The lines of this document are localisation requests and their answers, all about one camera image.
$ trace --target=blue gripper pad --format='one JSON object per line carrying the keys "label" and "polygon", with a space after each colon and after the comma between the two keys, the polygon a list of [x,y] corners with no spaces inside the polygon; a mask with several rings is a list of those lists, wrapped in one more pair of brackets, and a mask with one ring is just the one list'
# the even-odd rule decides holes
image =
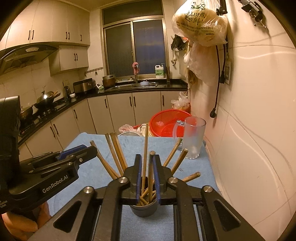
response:
{"label": "blue gripper pad", "polygon": [[138,176],[137,176],[137,192],[136,192],[136,199],[137,199],[137,202],[139,202],[139,199],[140,199],[140,193],[141,193],[141,179],[142,179],[142,156],[140,156],[140,164],[139,164],[139,169],[138,169]]}
{"label": "blue gripper pad", "polygon": [[159,177],[158,177],[158,172],[157,172],[157,167],[156,167],[155,156],[152,159],[152,163],[153,163],[154,187],[156,190],[156,199],[157,199],[157,202],[160,203],[160,183],[159,183]]}
{"label": "blue gripper pad", "polygon": [[75,153],[77,151],[83,150],[85,148],[86,148],[85,145],[80,145],[80,146],[73,147],[73,148],[71,148],[69,150],[61,152],[57,159],[59,161],[61,161],[61,160],[65,159],[68,155],[71,155],[71,154],[73,154],[73,153]]}

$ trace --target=blue cloth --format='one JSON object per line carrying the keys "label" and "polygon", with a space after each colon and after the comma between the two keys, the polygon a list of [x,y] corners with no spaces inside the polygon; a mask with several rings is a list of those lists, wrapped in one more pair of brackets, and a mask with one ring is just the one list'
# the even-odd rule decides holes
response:
{"label": "blue cloth", "polygon": [[[119,136],[118,138],[124,156],[126,158],[126,162],[128,166],[132,166],[136,154],[143,155],[144,138],[133,136]],[[82,144],[90,146],[89,142],[91,140],[94,140],[102,156],[113,167],[113,169],[116,170],[115,162],[112,158],[104,135],[81,133],[72,141],[72,143],[66,149],[70,149]],[[160,156],[161,162],[164,163],[174,145],[175,140],[171,137],[149,137],[148,152],[154,150],[156,154]],[[177,151],[168,165],[169,168],[173,166],[179,155],[180,151]],[[184,159],[178,170],[175,172],[174,176],[179,179],[183,179],[197,171],[201,173],[201,176],[195,180],[188,182],[188,185],[195,187],[210,185],[218,191],[211,164],[204,146],[202,146],[200,155],[197,159]],[[111,177],[108,175],[107,171],[104,169],[102,163],[97,157],[80,165],[78,175],[78,180],[70,184],[68,187],[66,187],[64,190],[59,192],[48,201],[51,215],[57,213],[58,210],[60,210],[85,186],[100,188],[103,186],[107,186],[108,183],[112,181]],[[138,241],[143,239],[148,241],[174,240],[173,207],[171,205],[159,206],[157,211],[153,215],[146,218],[136,216],[129,206],[123,206],[122,220],[124,220],[124,222],[121,222],[121,241]]]}

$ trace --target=glass mug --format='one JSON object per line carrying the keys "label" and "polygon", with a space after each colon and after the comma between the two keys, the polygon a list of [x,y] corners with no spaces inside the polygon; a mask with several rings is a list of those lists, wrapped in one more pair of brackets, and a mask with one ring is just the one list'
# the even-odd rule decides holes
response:
{"label": "glass mug", "polygon": [[205,133],[205,125],[206,121],[196,116],[187,117],[184,122],[177,120],[173,129],[173,137],[177,137],[176,133],[178,126],[184,127],[182,150],[185,148],[188,149],[188,153],[185,158],[195,159],[199,156]]}

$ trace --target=human hand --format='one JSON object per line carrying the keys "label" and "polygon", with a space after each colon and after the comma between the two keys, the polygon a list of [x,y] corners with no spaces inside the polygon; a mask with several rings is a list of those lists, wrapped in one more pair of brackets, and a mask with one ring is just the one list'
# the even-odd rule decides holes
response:
{"label": "human hand", "polygon": [[37,222],[34,222],[24,216],[14,214],[12,212],[7,212],[2,214],[3,222],[7,230],[14,237],[26,241],[31,236],[32,232],[36,232],[41,228],[50,218],[48,203],[39,206],[40,212],[37,218]]}

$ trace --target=window pane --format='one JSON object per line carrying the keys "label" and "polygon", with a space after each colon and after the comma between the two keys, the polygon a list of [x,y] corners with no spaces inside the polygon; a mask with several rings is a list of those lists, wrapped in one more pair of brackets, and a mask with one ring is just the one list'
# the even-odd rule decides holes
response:
{"label": "window pane", "polygon": [[155,73],[155,65],[165,64],[165,43],[161,20],[140,21],[133,23],[136,61],[139,74]]}
{"label": "window pane", "polygon": [[161,0],[149,0],[117,5],[103,10],[104,24],[142,16],[162,15]]}
{"label": "window pane", "polygon": [[109,73],[116,77],[133,75],[131,25],[106,29],[106,45]]}

